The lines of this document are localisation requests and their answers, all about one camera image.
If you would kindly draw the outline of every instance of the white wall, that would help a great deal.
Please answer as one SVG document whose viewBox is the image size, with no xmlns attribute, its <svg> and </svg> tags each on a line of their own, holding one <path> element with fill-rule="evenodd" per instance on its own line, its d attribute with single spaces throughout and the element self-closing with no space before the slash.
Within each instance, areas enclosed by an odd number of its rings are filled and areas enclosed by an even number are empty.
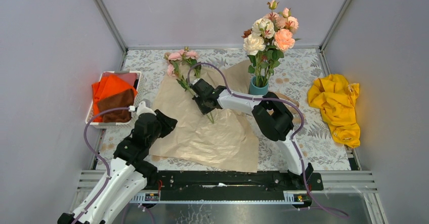
<svg viewBox="0 0 429 224">
<path fill-rule="evenodd" d="M 0 0 L 0 14 L 0 222 L 57 223 L 90 161 L 91 83 L 121 51 L 92 0 Z"/>
<path fill-rule="evenodd" d="M 271 0 L 103 0 L 129 47 L 240 47 Z M 299 20 L 299 45 L 319 45 L 344 0 L 278 0 Z"/>
<path fill-rule="evenodd" d="M 361 84 L 361 162 L 390 223 L 429 223 L 429 0 L 354 0 L 328 44 L 332 73 Z"/>
</svg>

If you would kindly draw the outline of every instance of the teal vase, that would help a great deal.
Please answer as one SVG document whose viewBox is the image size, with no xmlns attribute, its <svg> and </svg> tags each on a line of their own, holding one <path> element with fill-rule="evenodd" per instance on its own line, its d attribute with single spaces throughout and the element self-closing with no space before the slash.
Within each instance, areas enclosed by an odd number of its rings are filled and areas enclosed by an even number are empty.
<svg viewBox="0 0 429 224">
<path fill-rule="evenodd" d="M 251 95 L 265 95 L 268 93 L 268 83 L 265 85 L 265 87 L 258 87 L 255 86 L 256 84 L 256 76 L 250 80 L 250 86 L 249 86 L 249 94 Z"/>
</svg>

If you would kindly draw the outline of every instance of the yellow fabric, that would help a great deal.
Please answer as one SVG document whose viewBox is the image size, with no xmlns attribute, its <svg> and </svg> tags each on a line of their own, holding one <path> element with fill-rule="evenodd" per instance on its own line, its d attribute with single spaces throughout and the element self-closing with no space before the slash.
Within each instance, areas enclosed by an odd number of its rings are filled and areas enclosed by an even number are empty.
<svg viewBox="0 0 429 224">
<path fill-rule="evenodd" d="M 355 113 L 358 96 L 359 83 L 349 84 L 344 76 L 338 74 L 314 80 L 308 91 L 310 107 L 320 109 L 334 141 L 352 148 L 360 145 L 361 130 Z"/>
</svg>

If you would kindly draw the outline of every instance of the paper sheet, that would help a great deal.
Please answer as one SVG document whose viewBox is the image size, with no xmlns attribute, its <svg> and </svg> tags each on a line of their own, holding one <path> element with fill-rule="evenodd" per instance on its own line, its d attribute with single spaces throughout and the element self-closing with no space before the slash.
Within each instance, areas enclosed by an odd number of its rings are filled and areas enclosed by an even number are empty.
<svg viewBox="0 0 429 224">
<path fill-rule="evenodd" d="M 243 61 L 224 70 L 231 89 L 248 92 L 249 64 L 249 61 Z M 188 68 L 181 67 L 185 76 Z M 212 68 L 203 67 L 201 78 L 215 88 L 224 85 L 221 75 Z M 149 154 L 186 159 L 225 170 L 258 170 L 259 140 L 243 113 L 213 110 L 212 124 L 201 114 L 192 100 L 192 95 L 185 92 L 175 78 L 168 76 L 161 82 L 152 108 L 159 109 L 178 123 L 173 132 L 153 144 Z"/>
</svg>

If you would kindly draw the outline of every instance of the plastic basket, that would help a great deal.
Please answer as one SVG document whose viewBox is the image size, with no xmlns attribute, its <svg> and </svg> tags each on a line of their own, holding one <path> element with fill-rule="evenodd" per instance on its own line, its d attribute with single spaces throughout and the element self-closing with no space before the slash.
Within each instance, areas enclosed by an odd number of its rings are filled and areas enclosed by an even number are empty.
<svg viewBox="0 0 429 224">
<path fill-rule="evenodd" d="M 137 73 L 138 77 L 139 77 L 139 82 L 137 84 L 137 95 L 134 98 L 134 106 L 137 107 L 138 104 L 142 101 L 142 96 L 143 96 L 143 75 L 141 71 L 105 71 L 105 72 L 111 72 L 111 73 L 116 73 L 116 74 L 125 74 L 125 73 Z M 91 107 L 88 111 L 88 115 L 87 118 L 85 120 L 85 124 L 88 124 L 88 121 L 94 116 L 94 111 L 93 111 L 93 104 L 94 101 L 91 102 Z M 128 122 L 112 122 L 112 123 L 102 123 L 102 122 L 91 122 L 90 125 L 92 125 L 95 128 L 98 129 L 119 129 L 119 128 L 133 128 L 134 127 L 134 123 L 136 123 L 137 118 L 135 117 L 136 113 L 132 112 L 131 113 L 131 120 Z"/>
</svg>

